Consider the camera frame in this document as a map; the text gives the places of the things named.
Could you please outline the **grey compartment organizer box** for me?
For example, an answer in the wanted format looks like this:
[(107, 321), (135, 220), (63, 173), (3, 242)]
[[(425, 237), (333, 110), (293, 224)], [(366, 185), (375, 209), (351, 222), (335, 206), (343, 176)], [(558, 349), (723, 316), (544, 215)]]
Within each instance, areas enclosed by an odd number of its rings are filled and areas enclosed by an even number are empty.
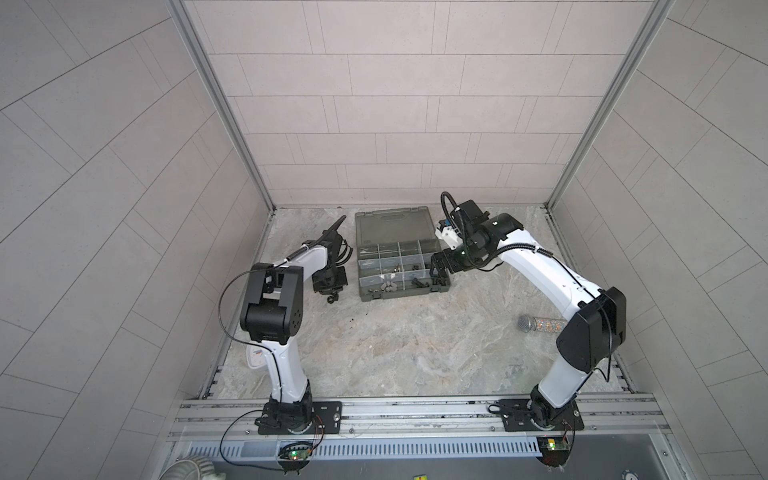
[(450, 289), (432, 257), (442, 251), (426, 206), (355, 214), (358, 285), (364, 302)]

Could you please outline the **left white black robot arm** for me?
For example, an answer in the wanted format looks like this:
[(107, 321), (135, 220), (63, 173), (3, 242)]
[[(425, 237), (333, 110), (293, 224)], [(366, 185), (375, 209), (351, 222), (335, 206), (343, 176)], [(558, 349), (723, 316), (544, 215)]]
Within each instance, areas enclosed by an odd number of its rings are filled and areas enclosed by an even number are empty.
[(303, 321), (304, 284), (328, 303), (348, 285), (345, 263), (353, 249), (335, 230), (276, 263), (256, 263), (247, 273), (240, 328), (249, 345), (265, 352), (272, 382), (270, 405), (306, 416), (311, 410), (310, 383), (301, 367), (294, 337)]

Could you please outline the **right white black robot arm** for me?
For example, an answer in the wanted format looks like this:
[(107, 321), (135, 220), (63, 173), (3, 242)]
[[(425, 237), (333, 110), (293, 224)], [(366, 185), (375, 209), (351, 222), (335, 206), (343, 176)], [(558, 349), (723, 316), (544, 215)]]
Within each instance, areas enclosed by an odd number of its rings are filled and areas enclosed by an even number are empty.
[(447, 191), (440, 194), (445, 218), (435, 231), (448, 247), (432, 256), (437, 276), (478, 270), (489, 273), (492, 261), (522, 273), (559, 310), (565, 321), (556, 346), (558, 357), (532, 389), (526, 406), (516, 414), (540, 430), (571, 429), (566, 412), (580, 388), (610, 360), (626, 339), (626, 296), (584, 279), (554, 253), (543, 248), (523, 224), (507, 213), (492, 217), (476, 202), (461, 204)]

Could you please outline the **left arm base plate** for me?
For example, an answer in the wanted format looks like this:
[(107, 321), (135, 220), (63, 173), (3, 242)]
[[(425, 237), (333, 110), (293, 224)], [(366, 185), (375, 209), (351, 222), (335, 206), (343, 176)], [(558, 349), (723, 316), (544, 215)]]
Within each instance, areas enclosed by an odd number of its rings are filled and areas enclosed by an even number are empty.
[(315, 431), (338, 434), (343, 404), (340, 401), (280, 403), (270, 399), (255, 420), (259, 435), (302, 435)]

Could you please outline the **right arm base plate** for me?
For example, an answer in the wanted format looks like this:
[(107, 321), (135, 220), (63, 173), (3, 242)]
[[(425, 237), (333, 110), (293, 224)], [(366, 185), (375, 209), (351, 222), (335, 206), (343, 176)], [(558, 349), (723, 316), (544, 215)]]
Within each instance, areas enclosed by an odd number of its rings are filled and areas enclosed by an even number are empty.
[(492, 402), (487, 412), (501, 418), (505, 432), (581, 431), (585, 428), (576, 402), (552, 408), (546, 401), (501, 399)]

